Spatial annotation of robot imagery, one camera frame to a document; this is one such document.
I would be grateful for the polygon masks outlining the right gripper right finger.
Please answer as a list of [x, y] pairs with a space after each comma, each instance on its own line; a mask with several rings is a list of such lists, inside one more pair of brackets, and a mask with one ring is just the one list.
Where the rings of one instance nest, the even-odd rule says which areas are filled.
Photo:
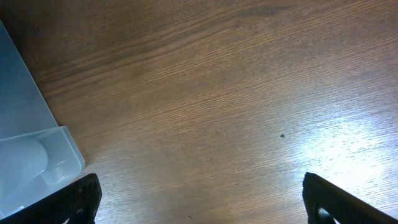
[[354, 197], [326, 179], [307, 172], [302, 197], [308, 223], [392, 223], [397, 219]]

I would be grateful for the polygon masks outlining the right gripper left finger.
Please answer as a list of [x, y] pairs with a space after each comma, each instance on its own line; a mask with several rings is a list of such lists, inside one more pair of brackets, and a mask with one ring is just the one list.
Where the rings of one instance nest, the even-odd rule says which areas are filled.
[[1, 224], [94, 224], [102, 198], [98, 176], [88, 174], [1, 220]]

